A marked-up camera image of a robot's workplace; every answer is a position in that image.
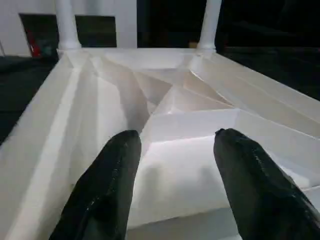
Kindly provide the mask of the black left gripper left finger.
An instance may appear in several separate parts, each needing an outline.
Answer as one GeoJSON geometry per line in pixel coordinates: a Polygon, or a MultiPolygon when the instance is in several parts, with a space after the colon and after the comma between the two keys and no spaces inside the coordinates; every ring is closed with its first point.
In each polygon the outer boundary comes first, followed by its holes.
{"type": "Polygon", "coordinates": [[[142,143],[136,130],[114,135],[76,182],[51,240],[124,240],[142,143]]]}

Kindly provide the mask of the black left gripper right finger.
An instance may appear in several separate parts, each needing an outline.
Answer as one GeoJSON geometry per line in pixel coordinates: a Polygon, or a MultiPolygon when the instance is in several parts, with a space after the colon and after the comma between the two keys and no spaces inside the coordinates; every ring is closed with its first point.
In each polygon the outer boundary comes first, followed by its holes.
{"type": "Polygon", "coordinates": [[[258,142],[221,128],[213,154],[242,239],[320,238],[320,213],[258,142]]]}

